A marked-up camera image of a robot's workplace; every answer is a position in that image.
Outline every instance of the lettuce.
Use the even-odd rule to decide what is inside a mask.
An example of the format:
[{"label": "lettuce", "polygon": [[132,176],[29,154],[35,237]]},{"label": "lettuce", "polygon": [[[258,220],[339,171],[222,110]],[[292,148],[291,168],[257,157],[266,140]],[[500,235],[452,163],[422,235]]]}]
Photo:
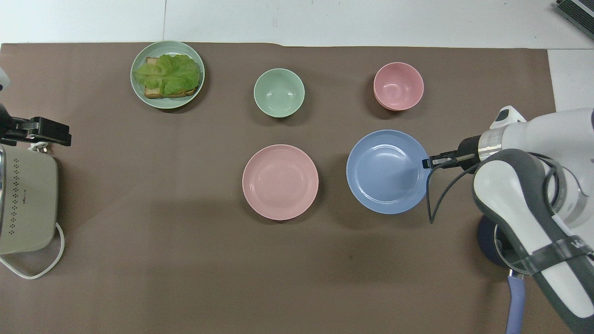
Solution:
[{"label": "lettuce", "polygon": [[134,71],[134,77],[149,89],[158,87],[161,94],[177,94],[198,86],[200,69],[186,55],[162,55],[156,65],[143,64]]}]

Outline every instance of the pink bowl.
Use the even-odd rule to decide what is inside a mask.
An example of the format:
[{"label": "pink bowl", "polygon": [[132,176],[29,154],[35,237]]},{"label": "pink bowl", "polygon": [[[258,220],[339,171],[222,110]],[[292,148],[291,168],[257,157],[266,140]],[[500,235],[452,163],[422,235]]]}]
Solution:
[{"label": "pink bowl", "polygon": [[423,96],[425,85],[419,71],[404,62],[391,62],[375,74],[373,92],[384,108],[392,111],[414,107]]},{"label": "pink bowl", "polygon": [[254,154],[244,169],[245,199],[257,213],[273,220],[305,212],[318,193],[314,162],[295,146],[278,144]]}]

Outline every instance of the blue handle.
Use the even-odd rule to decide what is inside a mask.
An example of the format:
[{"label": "blue handle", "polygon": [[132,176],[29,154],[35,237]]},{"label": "blue handle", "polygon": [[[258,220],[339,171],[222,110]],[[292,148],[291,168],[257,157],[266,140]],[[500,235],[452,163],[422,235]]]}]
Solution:
[{"label": "blue handle", "polygon": [[508,276],[507,283],[510,286],[511,302],[505,334],[520,334],[522,330],[522,319],[524,318],[524,297],[526,291],[524,280],[514,276]]}]

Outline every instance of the black strap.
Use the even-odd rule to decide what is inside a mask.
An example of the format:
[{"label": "black strap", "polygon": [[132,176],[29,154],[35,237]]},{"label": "black strap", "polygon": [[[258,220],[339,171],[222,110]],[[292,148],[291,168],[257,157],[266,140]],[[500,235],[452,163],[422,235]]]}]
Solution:
[{"label": "black strap", "polygon": [[523,258],[521,263],[533,275],[573,257],[588,255],[592,251],[582,238],[572,235],[537,249],[532,255]]}]

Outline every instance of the bread slice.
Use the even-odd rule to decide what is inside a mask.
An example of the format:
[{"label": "bread slice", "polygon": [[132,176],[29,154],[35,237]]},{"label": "bread slice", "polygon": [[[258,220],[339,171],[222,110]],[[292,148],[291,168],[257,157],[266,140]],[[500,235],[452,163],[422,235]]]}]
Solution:
[{"label": "bread slice", "polygon": [[[147,64],[153,64],[156,65],[157,64],[157,59],[155,57],[147,57]],[[144,95],[148,98],[148,99],[160,99],[162,97],[166,97],[166,98],[174,98],[174,97],[185,97],[185,96],[190,96],[193,95],[196,90],[198,89],[198,87],[194,87],[191,90],[187,90],[185,92],[179,92],[179,93],[175,93],[175,94],[161,94],[160,89],[157,88],[152,88],[152,89],[148,89],[148,88],[144,88]]]}]

